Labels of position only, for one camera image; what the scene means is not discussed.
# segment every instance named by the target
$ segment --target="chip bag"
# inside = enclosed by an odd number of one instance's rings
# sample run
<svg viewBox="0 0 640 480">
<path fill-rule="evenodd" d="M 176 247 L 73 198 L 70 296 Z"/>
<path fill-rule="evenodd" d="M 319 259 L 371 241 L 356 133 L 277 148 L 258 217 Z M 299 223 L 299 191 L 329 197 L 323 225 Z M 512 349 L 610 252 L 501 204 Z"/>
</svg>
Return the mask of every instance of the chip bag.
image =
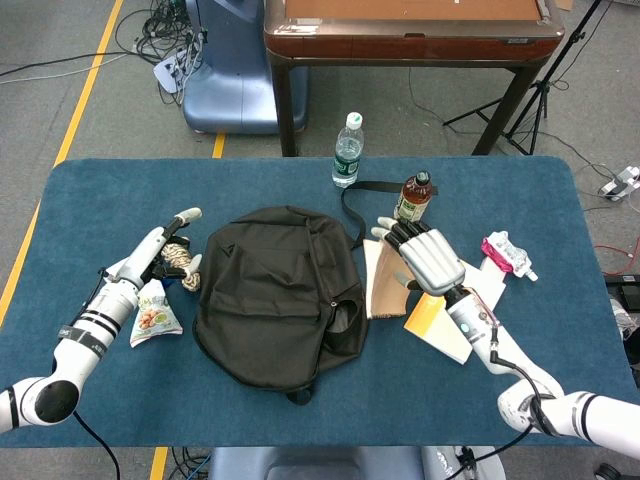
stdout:
<svg viewBox="0 0 640 480">
<path fill-rule="evenodd" d="M 151 280 L 138 294 L 138 313 L 131 330 L 131 347 L 165 333 L 182 334 L 182 326 L 174 315 L 159 280 Z"/>
</svg>

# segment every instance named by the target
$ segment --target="blue table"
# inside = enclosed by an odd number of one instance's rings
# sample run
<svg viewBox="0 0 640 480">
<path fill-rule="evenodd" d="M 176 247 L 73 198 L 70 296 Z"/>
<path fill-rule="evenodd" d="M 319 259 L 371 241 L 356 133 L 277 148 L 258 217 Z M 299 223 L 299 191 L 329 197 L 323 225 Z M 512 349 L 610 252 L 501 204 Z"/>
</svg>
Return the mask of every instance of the blue table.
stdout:
<svg viewBox="0 0 640 480">
<path fill-rule="evenodd" d="M 331 182 L 331 159 L 76 160 L 51 174 L 17 290 L 0 330 L 0 385 L 47 375 L 60 325 L 69 322 L 97 269 L 126 256 L 151 228 L 200 206 L 184 232 L 192 250 L 254 209 L 293 204 L 330 214 L 356 234 Z M 506 229 L 540 280 L 515 277 L 496 314 L 521 347 L 564 386 L 639 402 L 573 185 L 559 159 L 367 158 L 360 179 L 402 181 L 431 171 L 440 195 L 427 221 L 479 265 L 480 243 Z M 350 192 L 369 225 L 391 214 L 394 194 Z M 362 251 L 355 259 L 364 278 Z M 131 349 L 127 324 L 92 377 L 79 412 L 112 446 L 502 444 L 515 432 L 497 396 L 513 377 L 492 376 L 472 355 L 449 360 L 402 328 L 372 322 L 360 358 L 322 374 L 313 401 L 236 383 L 196 346 L 197 297 L 168 289 L 182 336 Z M 530 444 L 570 439 L 530 436 Z M 24 428 L 0 446 L 94 445 L 76 422 Z"/>
</svg>

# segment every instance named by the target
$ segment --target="table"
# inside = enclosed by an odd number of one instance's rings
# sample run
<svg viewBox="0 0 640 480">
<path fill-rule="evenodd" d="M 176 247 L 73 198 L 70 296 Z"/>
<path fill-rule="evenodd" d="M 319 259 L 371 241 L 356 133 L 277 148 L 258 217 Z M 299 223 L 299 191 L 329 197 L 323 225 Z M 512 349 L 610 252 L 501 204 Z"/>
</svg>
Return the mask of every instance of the table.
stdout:
<svg viewBox="0 0 640 480">
<path fill-rule="evenodd" d="M 58 329 L 95 284 L 97 269 L 129 254 L 151 228 L 180 210 L 198 205 L 204 212 L 182 230 L 194 252 L 231 220 L 273 205 L 327 213 L 355 235 L 331 167 L 330 158 L 74 160 L 56 167 L 0 329 L 0 385 L 46 375 Z M 523 350 L 567 392 L 584 389 L 638 403 L 564 162 L 366 158 L 360 178 L 402 181 L 423 168 L 440 192 L 426 219 L 461 257 L 479 265 L 482 238 L 504 228 L 529 251 L 540 279 L 532 284 L 508 277 L 496 309 Z M 252 188 L 247 179 L 254 179 Z M 395 194 L 348 195 L 368 225 L 390 214 L 396 201 Z M 361 249 L 354 259 L 364 278 Z M 514 377 L 489 374 L 475 355 L 458 365 L 405 331 L 404 319 L 373 321 L 362 355 L 320 375 L 313 400 L 299 407 L 282 394 L 238 384 L 206 358 L 191 333 L 197 296 L 179 284 L 167 295 L 184 334 L 132 349 L 129 321 L 85 384 L 78 410 L 111 446 L 487 445 L 515 436 L 496 407 Z M 93 439 L 72 419 L 0 436 L 0 446 L 89 445 Z"/>
<path fill-rule="evenodd" d="M 289 70 L 301 65 L 507 68 L 473 154 L 487 155 L 564 36 L 553 0 L 266 0 L 283 156 L 297 154 Z"/>
</svg>

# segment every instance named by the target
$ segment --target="gray floor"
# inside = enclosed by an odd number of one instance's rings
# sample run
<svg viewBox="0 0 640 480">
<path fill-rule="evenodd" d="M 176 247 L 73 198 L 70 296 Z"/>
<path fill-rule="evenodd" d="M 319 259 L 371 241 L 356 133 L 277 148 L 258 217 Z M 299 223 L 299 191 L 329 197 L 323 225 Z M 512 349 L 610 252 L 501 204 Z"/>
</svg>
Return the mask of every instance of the gray floor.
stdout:
<svg viewBox="0 0 640 480">
<path fill-rule="evenodd" d="M 589 5 L 576 0 L 564 15 L 568 30 Z M 120 17 L 147 1 L 125 2 Z M 0 0 L 0 71 L 35 61 L 95 51 L 112 2 L 98 0 Z M 598 33 L 565 77 L 571 88 L 552 90 L 543 130 L 560 136 L 594 162 L 613 170 L 638 164 L 640 151 L 640 8 L 614 4 Z M 133 41 L 139 24 L 123 30 Z M 25 76 L 62 73 L 90 65 L 90 59 L 25 72 Z M 454 134 L 416 108 L 409 96 L 408 69 L 314 69 L 308 128 L 299 136 L 303 155 L 331 155 L 346 113 L 365 118 L 369 155 L 466 155 L 477 134 Z M 509 74 L 491 70 L 415 69 L 416 99 L 449 117 L 499 96 Z M 18 78 L 18 75 L 0 79 Z M 3 288 L 47 175 L 69 124 L 86 74 L 0 86 L 0 288 Z M 457 125 L 474 132 L 477 118 Z M 147 64 L 124 58 L 100 69 L 69 158 L 210 157 L 213 136 L 186 126 L 180 111 L 163 105 Z M 496 154 L 515 151 L 501 142 Z M 539 154 L 564 158 L 574 171 L 584 165 L 557 140 L 543 136 Z M 279 156 L 276 137 L 227 138 L 224 156 Z M 600 179 L 590 170 L 577 175 L 581 189 L 595 191 Z M 634 198 L 640 208 L 640 199 Z M 585 208 L 606 206 L 583 196 Z M 638 214 L 628 204 L 587 212 L 594 243 L 631 249 L 640 234 Z M 627 259 L 598 253 L 603 270 Z M 123 478 L 148 478 L 152 449 L 117 449 Z M 640 474 L 640 462 L 597 448 L 514 448 L 502 455 L 509 478 L 592 478 L 593 467 L 608 461 Z M 168 462 L 166 474 L 171 470 Z M 111 479 L 112 466 L 100 449 L 0 449 L 0 478 Z"/>
</svg>

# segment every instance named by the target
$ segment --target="robotic hand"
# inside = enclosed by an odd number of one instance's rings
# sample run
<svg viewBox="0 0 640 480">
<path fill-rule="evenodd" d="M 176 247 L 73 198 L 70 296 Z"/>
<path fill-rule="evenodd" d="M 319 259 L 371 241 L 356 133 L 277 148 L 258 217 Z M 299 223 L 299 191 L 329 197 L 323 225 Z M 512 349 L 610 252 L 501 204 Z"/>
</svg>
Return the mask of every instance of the robotic hand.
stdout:
<svg viewBox="0 0 640 480">
<path fill-rule="evenodd" d="M 535 365 L 482 300 L 461 286 L 465 270 L 444 236 L 427 225 L 378 219 L 373 235 L 404 259 L 420 288 L 444 296 L 447 312 L 487 369 L 521 378 L 498 397 L 504 421 L 518 431 L 571 435 L 640 459 L 640 406 L 589 392 L 565 395 Z"/>
<path fill-rule="evenodd" d="M 138 304 L 138 292 L 152 278 L 185 278 L 198 269 L 196 255 L 185 269 L 166 268 L 159 254 L 180 228 L 202 216 L 190 208 L 174 216 L 166 227 L 156 227 L 129 257 L 107 269 L 106 284 L 60 329 L 54 371 L 48 377 L 19 381 L 0 393 L 0 434 L 27 425 L 55 425 L 76 409 L 87 377 L 115 340 Z"/>
</svg>

